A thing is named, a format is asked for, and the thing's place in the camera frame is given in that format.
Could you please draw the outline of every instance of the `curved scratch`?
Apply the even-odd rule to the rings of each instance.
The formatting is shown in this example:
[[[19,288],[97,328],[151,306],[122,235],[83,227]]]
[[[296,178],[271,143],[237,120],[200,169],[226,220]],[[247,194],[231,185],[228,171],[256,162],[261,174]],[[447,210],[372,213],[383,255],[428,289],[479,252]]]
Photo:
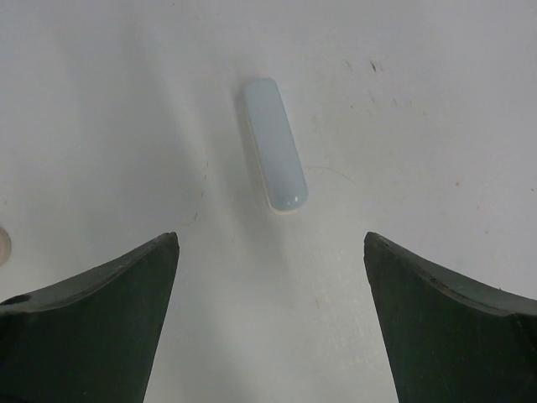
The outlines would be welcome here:
[[[329,170],[330,172],[334,172],[335,174],[338,174],[342,176],[343,178],[347,179],[349,182],[351,182],[354,186],[356,186],[356,182],[353,181],[350,177],[347,175],[341,173],[339,170],[335,170],[333,168],[330,168],[329,166],[306,166],[307,170]]]

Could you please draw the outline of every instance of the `white table surface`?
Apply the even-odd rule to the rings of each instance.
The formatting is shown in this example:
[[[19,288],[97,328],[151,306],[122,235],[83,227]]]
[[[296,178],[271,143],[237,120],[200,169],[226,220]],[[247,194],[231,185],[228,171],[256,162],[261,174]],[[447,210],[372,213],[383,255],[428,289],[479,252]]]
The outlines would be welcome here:
[[[258,76],[295,215],[237,109]],[[530,0],[1,0],[0,300],[176,231],[147,402],[395,402],[363,237],[537,298],[536,111]]]

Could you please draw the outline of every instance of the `black object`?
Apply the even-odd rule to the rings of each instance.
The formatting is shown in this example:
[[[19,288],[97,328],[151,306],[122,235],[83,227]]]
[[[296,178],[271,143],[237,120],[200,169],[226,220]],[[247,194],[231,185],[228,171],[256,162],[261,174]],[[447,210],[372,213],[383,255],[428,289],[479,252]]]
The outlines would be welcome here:
[[[0,304],[0,402],[142,403],[178,258],[167,233]]]
[[[365,265],[400,403],[537,402],[537,301],[376,233]]]

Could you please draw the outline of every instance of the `rounded rectangular object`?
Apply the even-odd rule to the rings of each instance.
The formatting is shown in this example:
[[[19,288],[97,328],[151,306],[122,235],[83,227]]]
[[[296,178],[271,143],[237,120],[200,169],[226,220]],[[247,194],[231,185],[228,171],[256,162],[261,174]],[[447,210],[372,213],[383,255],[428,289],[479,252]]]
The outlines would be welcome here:
[[[268,204],[277,213],[298,210],[308,198],[304,171],[276,82],[260,78],[243,91]]]

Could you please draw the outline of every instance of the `round beige object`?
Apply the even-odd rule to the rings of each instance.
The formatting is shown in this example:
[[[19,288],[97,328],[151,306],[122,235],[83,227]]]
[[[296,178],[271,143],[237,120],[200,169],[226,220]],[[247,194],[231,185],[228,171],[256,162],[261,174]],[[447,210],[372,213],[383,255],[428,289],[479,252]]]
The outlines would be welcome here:
[[[11,254],[11,238],[5,229],[0,227],[0,266],[2,266]]]

